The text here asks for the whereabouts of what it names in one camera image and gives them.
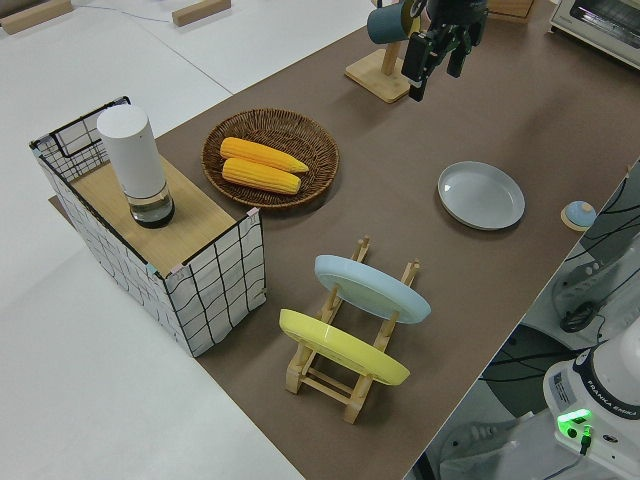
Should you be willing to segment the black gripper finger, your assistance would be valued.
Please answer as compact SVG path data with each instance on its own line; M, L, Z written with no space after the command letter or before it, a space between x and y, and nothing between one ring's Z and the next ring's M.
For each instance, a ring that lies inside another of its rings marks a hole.
M403 76L407 79L409 97L421 101L426 87L426 65L433 49L433 40L424 32L413 33L408 41L403 62Z
M458 78L463 70L466 57L471 53L473 43L467 27L456 27L452 32L452 40L448 50L450 51L447 73Z

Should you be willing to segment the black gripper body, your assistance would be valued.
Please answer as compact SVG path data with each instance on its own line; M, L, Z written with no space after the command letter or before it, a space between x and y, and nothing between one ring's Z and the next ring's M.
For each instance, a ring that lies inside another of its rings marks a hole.
M431 21L427 36L435 50L453 50L458 45L471 50L480 43L488 16L486 1L428 1L426 9Z

